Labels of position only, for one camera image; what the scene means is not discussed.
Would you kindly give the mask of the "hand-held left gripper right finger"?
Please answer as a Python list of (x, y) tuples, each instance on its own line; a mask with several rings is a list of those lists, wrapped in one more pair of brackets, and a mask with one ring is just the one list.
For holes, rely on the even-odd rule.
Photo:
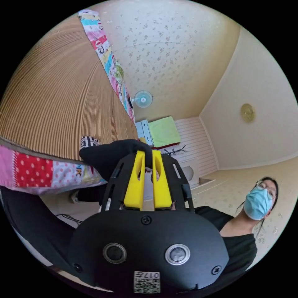
[(152, 151), (152, 183), (155, 209), (170, 209), (172, 199), (160, 151)]

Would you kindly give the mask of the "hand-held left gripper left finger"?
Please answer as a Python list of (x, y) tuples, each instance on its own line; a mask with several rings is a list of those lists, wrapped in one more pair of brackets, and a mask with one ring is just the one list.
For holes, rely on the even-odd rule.
[(126, 209), (142, 209), (145, 183), (145, 153), (138, 151), (124, 198)]

